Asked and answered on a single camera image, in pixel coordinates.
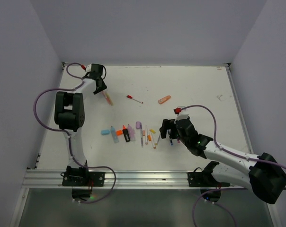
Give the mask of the orange highlighter cap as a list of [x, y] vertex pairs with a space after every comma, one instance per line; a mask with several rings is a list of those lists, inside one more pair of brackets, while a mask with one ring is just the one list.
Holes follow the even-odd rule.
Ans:
[[116, 132], [116, 135], [117, 135], [117, 136], [121, 136], [122, 134], [123, 134], [122, 130], [118, 130], [118, 131]]

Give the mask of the purple highlighter cap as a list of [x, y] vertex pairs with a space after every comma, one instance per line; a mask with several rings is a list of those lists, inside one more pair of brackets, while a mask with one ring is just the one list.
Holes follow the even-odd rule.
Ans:
[[137, 129], [141, 129], [142, 128], [142, 123], [140, 121], [136, 122], [136, 126]]

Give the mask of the black orange highlighter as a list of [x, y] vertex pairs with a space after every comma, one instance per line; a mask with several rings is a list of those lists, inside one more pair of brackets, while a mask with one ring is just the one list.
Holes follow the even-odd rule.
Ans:
[[129, 132], [125, 125], [123, 126], [122, 132], [123, 132], [125, 141], [130, 142], [131, 140], [130, 140]]

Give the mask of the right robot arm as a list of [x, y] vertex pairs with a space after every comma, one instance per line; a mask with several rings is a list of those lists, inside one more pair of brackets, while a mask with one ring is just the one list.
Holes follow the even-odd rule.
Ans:
[[275, 204], [286, 189], [286, 173], [272, 155], [227, 151], [213, 138], [198, 133], [189, 118], [164, 119], [160, 134], [162, 139], [167, 136], [179, 139], [191, 154], [210, 160], [202, 171], [206, 185], [229, 183], [241, 186], [268, 204]]

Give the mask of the light blue highlighter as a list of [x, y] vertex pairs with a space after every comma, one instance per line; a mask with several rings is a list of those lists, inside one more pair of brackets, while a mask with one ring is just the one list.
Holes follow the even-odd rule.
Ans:
[[110, 132], [111, 132], [114, 143], [118, 143], [119, 139], [118, 139], [118, 136], [116, 134], [116, 130], [113, 126], [111, 126], [111, 128], [110, 128]]

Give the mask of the clear purple gel pen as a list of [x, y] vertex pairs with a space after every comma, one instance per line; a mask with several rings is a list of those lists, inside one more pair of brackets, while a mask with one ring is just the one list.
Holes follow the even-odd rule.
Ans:
[[140, 124], [141, 147], [143, 148], [143, 126]]

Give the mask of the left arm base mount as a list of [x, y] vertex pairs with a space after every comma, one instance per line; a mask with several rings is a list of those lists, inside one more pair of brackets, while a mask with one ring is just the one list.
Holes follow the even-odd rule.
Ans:
[[63, 177], [62, 186], [72, 187], [71, 195], [78, 203], [93, 199], [93, 187], [103, 187], [105, 172], [90, 172], [87, 168], [71, 168], [60, 174]]

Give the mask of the white orange marker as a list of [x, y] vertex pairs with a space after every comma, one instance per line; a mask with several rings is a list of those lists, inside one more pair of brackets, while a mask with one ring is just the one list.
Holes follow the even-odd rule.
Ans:
[[155, 145], [155, 142], [154, 142], [154, 138], [153, 138], [153, 135], [152, 135], [151, 132], [150, 132], [150, 138], [151, 138], [151, 143], [152, 143], [153, 149], [156, 149], [156, 145]]

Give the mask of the purple highlighter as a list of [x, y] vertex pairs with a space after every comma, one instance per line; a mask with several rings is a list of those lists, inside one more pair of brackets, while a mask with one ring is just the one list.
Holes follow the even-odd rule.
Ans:
[[129, 134], [129, 137], [130, 137], [130, 141], [135, 141], [135, 131], [134, 131], [134, 129], [131, 127], [130, 124], [128, 124], [127, 130], [128, 130], [128, 134]]

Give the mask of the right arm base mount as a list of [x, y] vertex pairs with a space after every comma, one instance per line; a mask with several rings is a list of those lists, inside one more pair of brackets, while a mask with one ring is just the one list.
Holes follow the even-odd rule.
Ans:
[[[219, 189], [221, 187], [229, 187], [230, 183], [220, 183], [212, 177], [211, 173], [213, 172], [214, 167], [217, 165], [219, 165], [219, 162], [211, 161], [203, 170], [202, 168], [197, 167], [193, 172], [187, 172], [189, 187], [214, 187], [215, 189]], [[200, 189], [200, 193], [203, 194], [210, 190], [211, 189]], [[210, 192], [203, 195], [203, 198], [207, 201], [216, 203], [221, 198], [221, 192]]]

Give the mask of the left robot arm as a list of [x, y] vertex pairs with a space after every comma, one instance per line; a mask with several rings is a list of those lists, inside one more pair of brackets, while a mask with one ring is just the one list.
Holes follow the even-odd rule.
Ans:
[[69, 153], [66, 172], [76, 171], [73, 180], [78, 185], [86, 185], [90, 180], [87, 159], [82, 144], [82, 127], [85, 122], [84, 100], [107, 89], [104, 79], [107, 70], [101, 64], [70, 63], [66, 73], [80, 80], [73, 89], [60, 89], [55, 97], [54, 122], [64, 133]]

